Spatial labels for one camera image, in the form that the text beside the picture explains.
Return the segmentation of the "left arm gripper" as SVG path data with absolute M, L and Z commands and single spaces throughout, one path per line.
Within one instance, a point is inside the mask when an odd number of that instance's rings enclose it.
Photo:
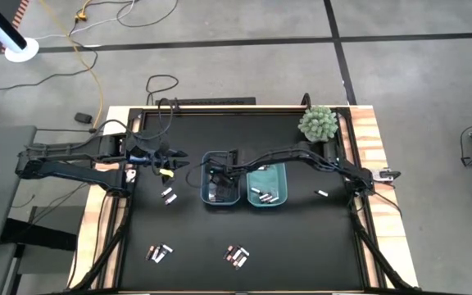
M 168 142 L 163 141 L 153 148 L 145 143 L 127 143 L 125 156 L 129 164 L 154 166 L 158 169 L 178 170 L 189 165 L 188 161 L 170 160 L 170 157 L 187 157 L 184 151 L 170 149 Z

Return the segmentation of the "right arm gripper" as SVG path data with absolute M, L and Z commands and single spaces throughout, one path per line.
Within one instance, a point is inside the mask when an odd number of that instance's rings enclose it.
M 240 176 L 240 172 L 235 168 L 238 164 L 238 149 L 206 152 L 202 164 L 202 175 L 210 176 L 210 182 L 217 185 L 217 195 L 231 196 L 232 184 L 226 184 L 224 176 Z

